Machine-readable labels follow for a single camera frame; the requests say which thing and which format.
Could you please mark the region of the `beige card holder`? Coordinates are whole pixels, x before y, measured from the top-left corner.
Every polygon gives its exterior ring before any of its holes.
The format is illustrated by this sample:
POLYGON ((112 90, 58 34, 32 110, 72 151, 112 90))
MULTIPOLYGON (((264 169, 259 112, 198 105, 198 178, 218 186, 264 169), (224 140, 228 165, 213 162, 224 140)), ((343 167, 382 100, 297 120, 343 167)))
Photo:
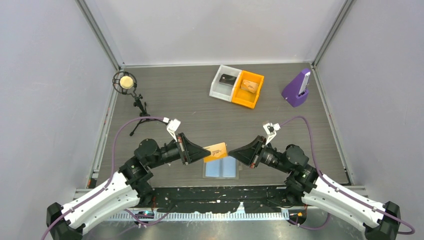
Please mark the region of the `beige card holder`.
POLYGON ((203 179, 239 179, 239 162, 231 156, 203 163, 203 179))

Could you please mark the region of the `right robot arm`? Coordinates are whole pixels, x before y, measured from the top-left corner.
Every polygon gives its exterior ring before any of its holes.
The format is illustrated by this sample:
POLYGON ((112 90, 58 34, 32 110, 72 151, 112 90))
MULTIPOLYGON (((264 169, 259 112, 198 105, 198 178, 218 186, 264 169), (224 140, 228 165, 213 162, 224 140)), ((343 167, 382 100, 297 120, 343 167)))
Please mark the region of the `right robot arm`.
POLYGON ((287 173, 285 198, 291 205, 320 208, 362 231, 368 240, 394 240, 398 235, 400 223, 396 219, 400 217, 400 207, 397 204, 373 201, 319 174, 297 145, 289 144, 280 152, 259 135, 228 155, 250 168, 264 164, 287 173))

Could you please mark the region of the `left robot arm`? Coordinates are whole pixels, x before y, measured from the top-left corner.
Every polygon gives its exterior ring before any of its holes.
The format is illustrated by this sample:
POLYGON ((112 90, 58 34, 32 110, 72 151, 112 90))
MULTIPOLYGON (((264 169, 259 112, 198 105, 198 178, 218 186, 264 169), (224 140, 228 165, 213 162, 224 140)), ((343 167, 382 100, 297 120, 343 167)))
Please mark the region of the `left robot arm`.
POLYGON ((154 139, 144 139, 134 156, 107 181, 69 203, 51 204, 46 211, 47 230, 54 240, 81 240, 108 217, 137 205, 148 207, 153 202, 151 169, 177 160, 188 165, 210 154, 183 133, 162 147, 154 139))

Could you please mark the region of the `orange magnetic stripe credit card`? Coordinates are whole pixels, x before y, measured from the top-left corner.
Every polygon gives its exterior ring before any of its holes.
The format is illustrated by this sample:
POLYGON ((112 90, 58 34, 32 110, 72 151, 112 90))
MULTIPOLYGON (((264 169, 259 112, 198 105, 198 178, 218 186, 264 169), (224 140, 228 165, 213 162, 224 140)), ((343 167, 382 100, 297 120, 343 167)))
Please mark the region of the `orange magnetic stripe credit card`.
POLYGON ((220 160, 228 156, 227 145, 225 142, 205 146, 204 149, 210 151, 210 155, 203 158, 204 163, 220 160))

